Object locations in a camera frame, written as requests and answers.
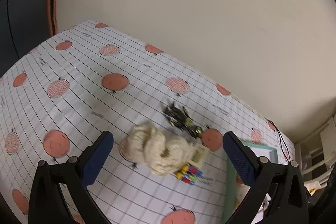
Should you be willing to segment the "black gold robot toy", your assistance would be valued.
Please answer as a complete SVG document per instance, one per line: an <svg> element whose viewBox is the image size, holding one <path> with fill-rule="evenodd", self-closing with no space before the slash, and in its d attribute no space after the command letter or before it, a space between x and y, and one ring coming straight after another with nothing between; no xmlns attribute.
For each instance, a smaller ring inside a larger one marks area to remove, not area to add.
<svg viewBox="0 0 336 224"><path fill-rule="evenodd" d="M194 123L184 106L177 108L173 102L164 108L163 114L171 126L188 132L195 139L201 137L203 129Z"/></svg>

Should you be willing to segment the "white wooden shelf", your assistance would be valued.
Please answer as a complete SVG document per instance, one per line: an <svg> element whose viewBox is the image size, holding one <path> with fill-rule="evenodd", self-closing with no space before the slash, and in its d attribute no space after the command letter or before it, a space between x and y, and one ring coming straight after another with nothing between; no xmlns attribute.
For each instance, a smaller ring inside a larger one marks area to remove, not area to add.
<svg viewBox="0 0 336 224"><path fill-rule="evenodd" d="M335 167L335 119L331 117L295 145L295 160L310 193L323 189Z"/></svg>

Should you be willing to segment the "cotton swabs plastic bag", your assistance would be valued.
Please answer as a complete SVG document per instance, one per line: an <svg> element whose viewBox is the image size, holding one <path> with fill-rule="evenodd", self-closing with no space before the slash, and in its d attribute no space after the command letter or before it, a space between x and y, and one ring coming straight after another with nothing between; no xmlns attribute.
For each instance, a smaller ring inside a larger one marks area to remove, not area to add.
<svg viewBox="0 0 336 224"><path fill-rule="evenodd" d="M266 196L265 196L265 198L264 198L264 200L263 200L263 202L260 206L259 211L257 212L255 218L252 221L252 224L258 223L263 219L264 213L268 209L270 201L271 201L270 195L266 194Z"/></svg>

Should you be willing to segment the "brown door frame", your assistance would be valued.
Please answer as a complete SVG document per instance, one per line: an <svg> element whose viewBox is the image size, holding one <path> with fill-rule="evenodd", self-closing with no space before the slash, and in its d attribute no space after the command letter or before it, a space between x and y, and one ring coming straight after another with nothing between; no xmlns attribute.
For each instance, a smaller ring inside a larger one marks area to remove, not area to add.
<svg viewBox="0 0 336 224"><path fill-rule="evenodd" d="M47 22L50 36L58 33L57 15L56 15L56 0L46 0Z"/></svg>

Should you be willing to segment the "cream square hair claw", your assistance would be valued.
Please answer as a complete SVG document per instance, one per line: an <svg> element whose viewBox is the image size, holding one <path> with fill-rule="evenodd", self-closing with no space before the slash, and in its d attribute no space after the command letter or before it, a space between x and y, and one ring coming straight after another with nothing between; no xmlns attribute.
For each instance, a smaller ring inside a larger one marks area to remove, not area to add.
<svg viewBox="0 0 336 224"><path fill-rule="evenodd" d="M210 150L200 143L193 143L193 147L192 157L188 163L197 169L201 169Z"/></svg>

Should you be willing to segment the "pomegranate print grid bedsheet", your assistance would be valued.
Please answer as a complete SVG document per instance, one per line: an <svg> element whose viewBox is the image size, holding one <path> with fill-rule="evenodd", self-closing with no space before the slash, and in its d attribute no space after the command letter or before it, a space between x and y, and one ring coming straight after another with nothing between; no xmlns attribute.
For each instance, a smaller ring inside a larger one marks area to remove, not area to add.
<svg viewBox="0 0 336 224"><path fill-rule="evenodd" d="M274 147L294 159L294 144L266 118L182 61L112 27L89 20L48 38L1 73L1 194L21 223L40 160L62 163L105 130L113 149L88 190L112 223L221 223L227 155L210 152L194 185L133 166L119 151L132 127L151 123L179 135L163 108L184 106L194 122Z"/></svg>

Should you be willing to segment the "teal shallow cardboard tray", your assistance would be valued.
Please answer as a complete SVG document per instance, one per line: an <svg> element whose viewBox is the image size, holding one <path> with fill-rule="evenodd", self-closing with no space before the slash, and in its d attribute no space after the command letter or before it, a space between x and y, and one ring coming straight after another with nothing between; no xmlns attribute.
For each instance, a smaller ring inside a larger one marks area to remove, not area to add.
<svg viewBox="0 0 336 224"><path fill-rule="evenodd" d="M272 163L278 163L277 150L274 147L270 147L263 144L254 144L241 140L241 142L250 147L257 157L265 156ZM238 173L233 166L230 159L227 160L227 178L226 178L226 196L224 209L222 213L222 223L226 223L235 209L239 206L244 196L247 194L249 186L244 185L238 178Z"/></svg>

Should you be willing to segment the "cream lace scrunchie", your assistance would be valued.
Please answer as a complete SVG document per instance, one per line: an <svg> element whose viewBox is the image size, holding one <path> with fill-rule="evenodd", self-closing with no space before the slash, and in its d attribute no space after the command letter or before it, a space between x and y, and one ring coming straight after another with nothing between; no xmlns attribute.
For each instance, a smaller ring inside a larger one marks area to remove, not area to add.
<svg viewBox="0 0 336 224"><path fill-rule="evenodd" d="M146 165L153 174L166 176L179 171L194 156L194 143L176 135L166 139L151 123L131 128L119 145L121 156L133 164Z"/></svg>

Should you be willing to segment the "yellow rice cracker packet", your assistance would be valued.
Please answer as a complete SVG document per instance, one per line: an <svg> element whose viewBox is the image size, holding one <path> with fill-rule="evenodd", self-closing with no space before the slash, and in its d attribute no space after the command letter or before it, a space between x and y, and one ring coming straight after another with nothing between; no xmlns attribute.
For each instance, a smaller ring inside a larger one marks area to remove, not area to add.
<svg viewBox="0 0 336 224"><path fill-rule="evenodd" d="M243 181L241 180L240 176L236 174L234 209L237 209L237 207L240 205L248 189L249 188L246 188L245 185L243 184Z"/></svg>

